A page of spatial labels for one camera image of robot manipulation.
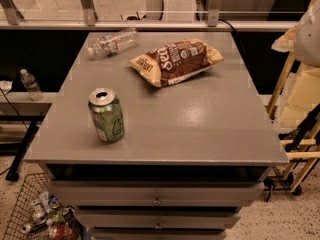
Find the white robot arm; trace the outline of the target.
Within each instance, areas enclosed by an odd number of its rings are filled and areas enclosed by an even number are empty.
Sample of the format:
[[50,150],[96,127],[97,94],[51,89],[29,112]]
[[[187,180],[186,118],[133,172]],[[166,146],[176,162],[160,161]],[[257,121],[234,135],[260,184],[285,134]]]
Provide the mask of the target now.
[[316,0],[297,25],[276,39],[271,48],[278,52],[293,52],[297,61],[319,67],[320,0]]

